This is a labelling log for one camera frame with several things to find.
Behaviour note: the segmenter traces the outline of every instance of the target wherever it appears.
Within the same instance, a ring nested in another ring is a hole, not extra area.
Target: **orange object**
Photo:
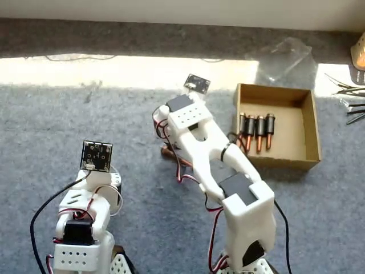
[[[161,154],[167,158],[170,158],[170,159],[176,161],[175,155],[167,146],[161,147]],[[178,157],[178,159],[179,159],[180,164],[182,164],[183,166],[188,166],[188,167],[193,168],[193,165],[189,161],[187,161],[181,157]]]

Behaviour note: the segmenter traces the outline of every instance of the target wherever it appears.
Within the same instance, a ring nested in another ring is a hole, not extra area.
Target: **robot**
[[[275,242],[274,192],[241,149],[220,130],[201,94],[190,91],[169,100],[154,111],[152,119],[158,137],[175,156],[178,181],[194,180],[206,198],[220,205],[210,209],[217,211],[215,225],[219,214],[224,213],[225,247],[212,265],[214,225],[208,251],[210,273],[274,273],[263,258]],[[210,173],[212,159],[220,159],[237,173],[217,183]],[[180,175],[180,165],[184,163],[191,163],[194,177]]]
[[[59,205],[54,254],[46,257],[49,273],[137,274],[123,247],[115,245],[106,230],[123,205],[120,174],[110,171],[111,155],[112,144],[84,141],[77,179]],[[31,236],[34,248],[32,224]],[[46,273],[36,247],[35,256]]]

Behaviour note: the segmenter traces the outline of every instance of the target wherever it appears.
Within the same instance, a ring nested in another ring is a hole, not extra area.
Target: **wire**
[[[47,265],[47,269],[48,269],[49,274],[53,274],[53,269],[52,269],[52,266],[51,266],[51,259],[53,259],[53,256],[51,254],[48,254],[46,256],[46,265]]]
[[[217,227],[218,218],[219,218],[219,215],[221,214],[222,211],[223,211],[223,209],[219,209],[216,216],[214,217],[212,233],[210,234],[210,242],[209,242],[209,249],[208,249],[208,267],[209,267],[209,270],[210,270],[211,273],[216,273],[219,269],[221,269],[221,267],[224,265],[226,259],[228,258],[228,256],[225,255],[225,256],[221,257],[218,260],[215,267],[212,266],[214,236],[216,234],[216,227]]]
[[[68,214],[68,213],[76,213],[76,212],[81,212],[82,214],[79,215],[75,215],[76,219],[82,219],[85,215],[88,215],[88,217],[92,220],[95,221],[94,217],[89,213],[89,211],[86,211],[84,209],[81,208],[66,208],[61,210],[60,212],[58,212],[58,216],[64,215],[64,214]]]
[[[246,149],[246,146],[245,146],[245,143],[244,143],[244,141],[242,140],[243,139],[243,136],[242,136],[242,134],[236,134],[236,133],[234,133],[233,131],[231,131],[231,132],[229,132],[229,133],[227,133],[227,138],[228,138],[228,140],[231,142],[231,143],[233,143],[233,144],[235,144],[235,145],[237,145],[237,141],[240,141],[240,145],[238,146],[239,148],[243,148],[244,149],[244,154],[247,154],[247,149]]]
[[[162,127],[162,132],[163,132],[163,134],[165,136],[165,139],[168,142],[168,144],[169,144],[169,146],[170,146],[170,148],[172,150],[172,153],[174,154],[175,159],[176,159],[176,163],[177,163],[177,167],[176,167],[176,179],[177,179],[177,181],[179,183],[182,183],[185,178],[188,178],[188,179],[194,181],[195,183],[200,184],[197,179],[195,179],[193,176],[191,176],[189,174],[184,174],[183,176],[181,176],[181,164],[180,164],[180,160],[179,160],[179,157],[176,154],[175,149],[172,146],[172,143],[171,143],[170,139],[166,135],[166,130],[165,130],[166,127],[167,127],[167,124]]]
[[[207,205],[207,203],[208,203],[208,196],[207,196],[206,193],[204,193],[204,195],[205,195],[205,203],[204,204],[205,204],[205,208],[206,208],[206,210],[208,212],[216,212],[216,211],[218,211],[218,210],[220,210],[220,209],[223,208],[223,207],[209,208],[208,205]]]
[[[167,119],[163,119],[163,120],[159,121],[159,122],[157,123],[157,125],[156,125],[156,128],[155,128],[155,130],[156,130],[156,134],[157,134],[157,136],[158,136],[160,139],[166,139],[166,138],[168,137],[166,134],[164,134],[164,135],[165,135],[164,137],[163,137],[163,136],[161,136],[161,132],[159,131],[159,129],[160,129],[160,128],[162,128],[162,129],[166,128],[167,123],[166,123],[165,125],[161,126],[161,124],[162,124],[162,123],[164,123],[164,122],[166,122],[166,121],[167,121]]]
[[[115,213],[110,214],[110,216],[115,216],[115,215],[117,215],[119,213],[119,211],[121,210],[121,207],[123,206],[123,197],[121,196],[121,194],[119,193],[119,191],[115,187],[111,186],[110,184],[103,184],[101,186],[98,186],[95,189],[95,191],[94,191],[94,193],[92,194],[91,197],[93,197],[103,187],[109,187],[109,188],[111,188],[112,190],[114,190],[118,194],[118,196],[120,198],[118,210]]]
[[[58,195],[60,195],[62,192],[64,192],[65,190],[68,190],[69,188],[73,187],[74,185],[80,183],[81,181],[85,180],[89,175],[91,174],[91,171],[83,178],[76,180],[68,185],[66,185],[64,188],[62,188],[60,191],[58,191],[56,194],[53,194],[48,200],[46,200],[41,207],[38,208],[38,210],[36,211],[36,213],[34,214],[31,222],[30,222],[30,239],[32,242],[32,248],[33,248],[33,253],[34,253],[34,257],[36,259],[36,262],[38,264],[39,270],[42,274],[47,274],[46,271],[44,270],[44,267],[42,265],[42,261],[40,260],[39,254],[38,254],[38,250],[37,250],[37,244],[35,242],[35,235],[34,235],[34,223],[38,217],[38,215],[44,210],[44,208],[53,200],[55,199]]]
[[[289,223],[287,221],[287,218],[286,218],[284,212],[281,210],[281,207],[279,206],[279,204],[276,200],[274,200],[274,204],[275,204],[276,208],[278,209],[278,211],[280,212],[280,214],[283,217],[284,222],[285,222],[286,265],[287,265],[287,270],[288,270],[289,274],[292,274],[291,267],[290,267],[290,258],[289,258]]]
[[[86,59],[92,59],[92,60],[99,60],[99,61],[104,61],[104,60],[110,60],[115,58],[117,55],[114,56],[110,56],[110,57],[106,57],[106,58],[97,58],[97,57],[78,57],[78,58],[74,58],[74,59],[66,59],[66,60],[57,60],[57,59],[51,59],[49,56],[45,55],[44,57],[46,57],[49,61],[52,62],[69,62],[69,61],[78,61],[78,60],[86,60]]]

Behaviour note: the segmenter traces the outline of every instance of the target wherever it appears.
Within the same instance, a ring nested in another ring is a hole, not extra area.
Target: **small circuit board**
[[[84,141],[80,169],[109,172],[113,145]]]
[[[189,74],[188,78],[185,81],[184,87],[188,88],[191,91],[196,91],[205,95],[208,92],[209,85],[209,80],[206,80],[194,74]]]

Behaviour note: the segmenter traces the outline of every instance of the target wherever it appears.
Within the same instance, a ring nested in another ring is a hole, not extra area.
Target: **white wall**
[[[0,17],[365,31],[365,0],[0,0]]]

